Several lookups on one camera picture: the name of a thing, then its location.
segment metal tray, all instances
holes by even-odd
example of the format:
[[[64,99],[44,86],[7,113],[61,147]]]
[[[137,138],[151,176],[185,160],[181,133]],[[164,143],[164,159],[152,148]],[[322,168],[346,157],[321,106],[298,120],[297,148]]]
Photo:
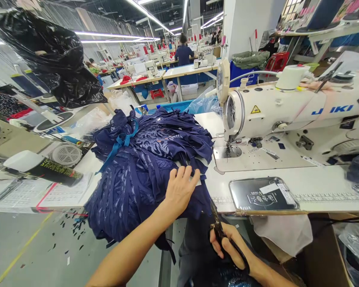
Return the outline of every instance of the metal tray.
[[[262,194],[260,188],[277,184],[278,189]],[[285,182],[279,177],[230,181],[229,189],[234,205],[241,210],[297,210],[299,203]]]

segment warning label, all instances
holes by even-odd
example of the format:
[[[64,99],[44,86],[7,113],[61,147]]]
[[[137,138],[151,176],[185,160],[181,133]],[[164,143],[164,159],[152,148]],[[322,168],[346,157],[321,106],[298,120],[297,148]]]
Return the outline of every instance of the warning label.
[[[254,108],[251,111],[251,114],[257,114],[259,112],[260,112],[259,108],[257,106],[254,106]]]

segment black scissors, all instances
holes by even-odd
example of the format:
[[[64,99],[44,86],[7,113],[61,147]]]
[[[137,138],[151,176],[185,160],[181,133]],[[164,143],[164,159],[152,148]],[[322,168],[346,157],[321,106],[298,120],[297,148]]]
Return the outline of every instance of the black scissors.
[[[212,224],[211,227],[212,227],[212,229],[214,229],[215,239],[219,243],[219,246],[221,246],[221,250],[223,252],[223,257],[227,258],[230,262],[232,262],[235,265],[236,268],[238,268],[238,266],[231,259],[230,255],[222,247],[222,239],[224,237],[227,238],[227,236],[226,236],[226,233],[223,231],[222,224],[221,224],[221,221],[219,220],[219,216],[217,213],[217,207],[215,206],[212,199],[210,200],[210,207],[211,207],[211,212],[213,213],[214,220],[215,220],[215,223]],[[247,275],[249,275],[250,274],[250,266],[249,266],[249,263],[247,262],[246,256],[243,254],[242,250],[238,247],[238,245],[233,240],[231,240],[229,238],[229,241],[230,241],[231,245],[235,248],[235,250],[237,250],[237,252],[239,253],[239,255],[241,256],[241,258],[243,260],[243,263],[245,264],[245,269],[243,271]]]

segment pile of navy fabric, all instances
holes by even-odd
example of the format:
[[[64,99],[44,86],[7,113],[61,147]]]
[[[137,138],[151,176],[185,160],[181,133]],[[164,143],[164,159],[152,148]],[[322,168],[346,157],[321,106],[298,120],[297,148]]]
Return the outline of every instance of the pile of navy fabric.
[[[98,239],[120,242],[147,219],[165,198],[170,171],[191,165],[201,172],[189,205],[180,217],[211,215],[210,195],[203,175],[212,159],[212,137],[193,114],[158,109],[136,118],[115,110],[110,124],[95,132],[96,157],[105,162],[102,178],[85,205],[88,222]],[[157,247],[172,252],[162,234]]]

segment blue ribbon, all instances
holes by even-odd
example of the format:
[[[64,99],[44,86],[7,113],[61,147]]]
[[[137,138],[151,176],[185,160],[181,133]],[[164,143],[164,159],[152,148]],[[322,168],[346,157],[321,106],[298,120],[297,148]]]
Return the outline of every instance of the blue ribbon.
[[[96,174],[98,173],[102,173],[106,167],[112,162],[113,158],[115,157],[115,155],[117,154],[117,151],[120,147],[122,146],[129,146],[130,144],[130,138],[134,137],[138,131],[138,122],[135,119],[132,119],[132,121],[134,121],[134,131],[132,134],[128,135],[125,133],[119,134],[118,137],[116,138],[116,143],[113,145],[112,151],[109,153],[106,161],[104,162],[104,164],[102,165],[102,167],[100,168],[100,170],[98,172],[96,172]]]

